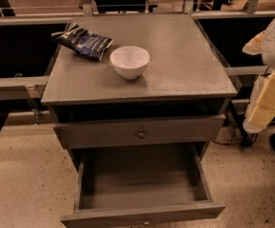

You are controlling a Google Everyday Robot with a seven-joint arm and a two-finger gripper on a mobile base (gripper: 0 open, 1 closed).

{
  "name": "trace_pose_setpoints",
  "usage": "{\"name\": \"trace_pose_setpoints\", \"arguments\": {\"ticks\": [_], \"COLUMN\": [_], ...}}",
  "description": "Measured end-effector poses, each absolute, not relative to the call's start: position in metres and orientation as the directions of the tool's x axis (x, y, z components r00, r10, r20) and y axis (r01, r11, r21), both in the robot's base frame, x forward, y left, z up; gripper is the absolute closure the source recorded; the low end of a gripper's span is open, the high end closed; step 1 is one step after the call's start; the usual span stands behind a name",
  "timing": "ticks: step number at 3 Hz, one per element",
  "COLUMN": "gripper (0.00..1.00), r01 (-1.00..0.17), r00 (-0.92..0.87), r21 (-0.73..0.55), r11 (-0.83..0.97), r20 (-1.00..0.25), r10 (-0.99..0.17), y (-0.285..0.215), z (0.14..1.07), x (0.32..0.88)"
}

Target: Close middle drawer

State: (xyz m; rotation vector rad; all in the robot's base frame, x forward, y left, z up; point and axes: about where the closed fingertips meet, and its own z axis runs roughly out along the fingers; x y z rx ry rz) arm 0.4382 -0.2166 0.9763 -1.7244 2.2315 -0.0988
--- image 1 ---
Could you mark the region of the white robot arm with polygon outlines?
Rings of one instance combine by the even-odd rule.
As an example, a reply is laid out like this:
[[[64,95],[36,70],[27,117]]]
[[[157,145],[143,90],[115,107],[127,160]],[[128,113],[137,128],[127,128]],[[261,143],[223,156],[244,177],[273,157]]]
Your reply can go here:
[[[261,54],[263,63],[272,69],[270,75],[256,79],[243,123],[246,132],[259,133],[275,117],[275,18],[264,31],[244,45],[243,53]]]

